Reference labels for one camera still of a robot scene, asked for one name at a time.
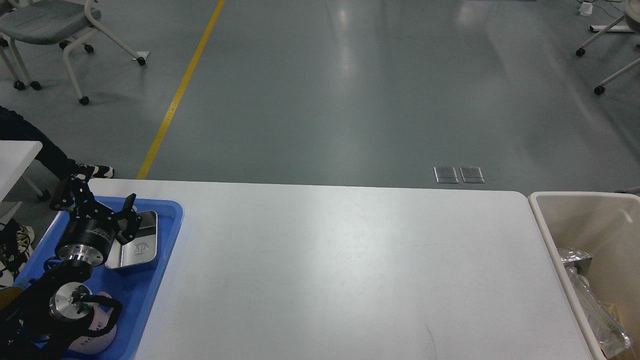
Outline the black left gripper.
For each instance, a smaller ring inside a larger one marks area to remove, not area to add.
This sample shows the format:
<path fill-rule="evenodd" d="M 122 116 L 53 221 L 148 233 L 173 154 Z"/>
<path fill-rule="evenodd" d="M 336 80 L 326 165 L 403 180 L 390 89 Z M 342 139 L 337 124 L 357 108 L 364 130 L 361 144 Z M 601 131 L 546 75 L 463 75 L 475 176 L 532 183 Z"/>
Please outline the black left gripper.
<path fill-rule="evenodd" d="M 137 194 L 131 193 L 110 219 L 98 218 L 98 202 L 89 187 L 91 173 L 84 171 L 60 180 L 49 201 L 49 209 L 66 212 L 69 221 L 55 246 L 60 260 L 80 260 L 98 267 L 108 260 L 116 240 L 121 246 L 137 236 L 142 217 L 134 209 Z"/>

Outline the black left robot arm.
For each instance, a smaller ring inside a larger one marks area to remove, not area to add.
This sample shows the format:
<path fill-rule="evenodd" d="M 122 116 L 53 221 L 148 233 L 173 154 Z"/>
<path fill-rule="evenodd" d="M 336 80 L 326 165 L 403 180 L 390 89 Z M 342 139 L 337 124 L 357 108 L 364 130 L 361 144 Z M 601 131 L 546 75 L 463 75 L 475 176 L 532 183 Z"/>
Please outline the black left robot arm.
<path fill-rule="evenodd" d="M 114 242 L 135 239 L 142 217 L 134 193 L 119 211 L 96 200 L 91 178 L 90 170 L 69 175 L 51 199 L 53 210 L 70 214 L 55 247 L 57 264 L 1 307 L 3 360 L 59 360 L 78 338 L 103 337 L 117 325 L 122 303 L 91 293 L 85 282 Z"/>

